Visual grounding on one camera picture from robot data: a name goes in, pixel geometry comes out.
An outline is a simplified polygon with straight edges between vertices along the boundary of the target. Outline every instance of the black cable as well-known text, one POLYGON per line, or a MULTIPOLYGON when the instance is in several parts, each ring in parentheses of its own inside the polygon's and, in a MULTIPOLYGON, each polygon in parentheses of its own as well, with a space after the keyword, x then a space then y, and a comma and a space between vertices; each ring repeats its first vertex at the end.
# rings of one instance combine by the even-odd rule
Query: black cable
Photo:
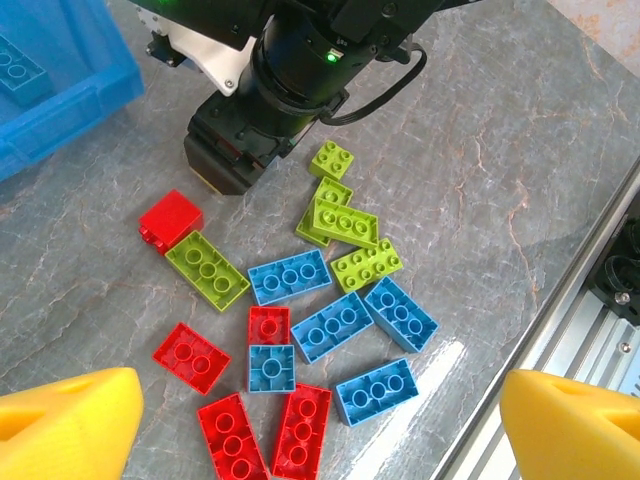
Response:
POLYGON ((342 117, 332 118, 328 116, 323 116, 323 117, 320 117, 320 121, 325 125, 342 127, 344 125, 349 125, 350 123, 357 122, 358 120, 362 120, 367 115, 371 115, 377 109, 382 107, 385 103, 387 103, 389 100, 395 97, 398 93, 400 93, 400 91, 404 87, 409 85, 418 75, 420 75, 420 72, 422 72, 425 65, 427 64, 427 52, 425 52, 420 45, 414 44, 413 47, 411 48, 411 52, 412 53, 420 52, 420 60, 418 60, 418 63, 416 63, 414 67, 411 70, 409 70, 409 72, 407 72, 407 74, 404 77, 402 77, 391 88, 389 88, 389 90, 384 92, 375 100, 372 100, 371 102, 366 104, 364 107, 361 107, 354 112, 348 113, 347 115, 343 115, 342 117))

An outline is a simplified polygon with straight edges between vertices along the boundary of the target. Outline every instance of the stacked lego bricks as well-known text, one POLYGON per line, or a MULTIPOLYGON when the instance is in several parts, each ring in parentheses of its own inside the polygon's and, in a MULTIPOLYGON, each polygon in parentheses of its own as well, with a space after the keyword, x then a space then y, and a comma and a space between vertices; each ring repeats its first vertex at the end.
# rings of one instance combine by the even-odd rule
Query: stacked lego bricks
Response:
MULTIPOLYGON (((317 478, 332 398, 342 422, 354 427, 418 395, 407 358, 328 389, 296 381, 296 352, 307 364, 340 355, 346 342, 376 324, 415 354, 438 327, 388 276, 403 265, 391 240, 379 237, 378 218, 350 206, 354 192, 340 182, 352 161, 353 155, 327 142, 311 163, 310 172, 320 181, 296 234, 320 248, 254 266, 246 276, 200 233, 202 212, 179 192, 169 192, 140 218, 142 238, 218 311, 251 287, 255 305, 247 315, 246 391, 284 397, 270 465, 278 478, 317 478), (327 265, 321 248, 332 241, 357 249, 327 265), (332 285, 330 271, 344 295, 292 325, 292 312, 282 303, 332 285)), ((183 323, 153 358, 202 395, 232 361, 183 323)), ((220 479, 270 478, 240 393, 201 408, 198 418, 220 479)))

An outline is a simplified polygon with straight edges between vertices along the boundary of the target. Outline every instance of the red lego brick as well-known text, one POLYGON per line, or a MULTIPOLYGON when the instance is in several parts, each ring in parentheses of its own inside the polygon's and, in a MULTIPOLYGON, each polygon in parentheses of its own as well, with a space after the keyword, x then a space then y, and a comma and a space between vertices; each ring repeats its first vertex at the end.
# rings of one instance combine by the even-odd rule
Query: red lego brick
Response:
POLYGON ((202 211, 177 190, 171 190, 140 217, 142 239, 162 255, 194 230, 202 230, 202 211))
POLYGON ((274 476, 317 478, 330 404, 331 390, 301 383, 287 396, 271 463, 274 476))
POLYGON ((291 333, 289 307, 251 307, 249 345, 287 345, 291 333))
POLYGON ((203 395, 222 374, 231 357, 196 332, 179 323, 153 359, 203 395))
POLYGON ((198 419, 220 480, 269 480, 239 393, 202 407, 198 419))

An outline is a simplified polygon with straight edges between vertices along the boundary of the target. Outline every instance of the marble table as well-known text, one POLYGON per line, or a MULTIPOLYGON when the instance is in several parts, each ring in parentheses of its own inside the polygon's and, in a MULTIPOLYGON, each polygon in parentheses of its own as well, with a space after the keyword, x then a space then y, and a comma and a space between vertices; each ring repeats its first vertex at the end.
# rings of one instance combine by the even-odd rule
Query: marble table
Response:
MULTIPOLYGON (((0 184, 0 394, 133 366, 146 405, 123 478, 215 478, 195 411, 243 388, 251 299, 214 311, 141 241, 137 219, 178 188, 240 269, 305 251, 293 230, 315 188, 307 164, 330 137, 356 156, 344 178, 352 204, 380 216, 404 260, 394 278, 440 330, 409 356, 418 399, 353 429, 332 409, 320 478, 428 478, 637 157, 640 81, 547 3, 486 0, 418 32, 427 69, 382 111, 313 129, 248 194, 227 198, 191 173, 182 148, 211 86, 146 57, 132 6, 110 6, 147 93, 0 184), (207 397, 151 359, 179 321, 233 356, 207 397)), ((371 66, 347 109, 401 71, 371 66)), ((290 302, 294 322, 338 295, 290 302)), ((298 362, 298 380, 330 386, 402 355, 371 328, 313 366, 298 362)), ((270 458, 282 397, 243 398, 270 458)))

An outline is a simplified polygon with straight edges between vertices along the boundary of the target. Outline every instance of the green lego brick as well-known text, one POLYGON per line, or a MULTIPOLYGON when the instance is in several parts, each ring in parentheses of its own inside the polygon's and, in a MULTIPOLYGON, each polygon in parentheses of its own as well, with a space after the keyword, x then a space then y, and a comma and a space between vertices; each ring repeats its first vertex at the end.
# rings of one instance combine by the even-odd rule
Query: green lego brick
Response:
POLYGON ((329 140, 313 157, 309 171, 318 178, 329 177, 338 182, 351 162, 353 155, 329 140))
POLYGON ((329 237, 311 232, 311 208, 313 206, 313 199, 324 198, 330 202, 346 206, 349 205, 352 196, 353 190, 349 187, 345 187, 341 183, 331 180, 329 177, 324 177, 296 227, 296 234, 320 248, 329 246, 329 242, 331 241, 329 237))
POLYGON ((313 199, 311 231, 364 248, 378 246, 378 217, 337 203, 313 199))
POLYGON ((187 235, 165 257, 221 312, 249 288, 249 281, 198 231, 187 235))
POLYGON ((403 267, 388 238, 380 240, 376 248, 360 248, 331 262, 331 270, 344 293, 377 282, 403 267))

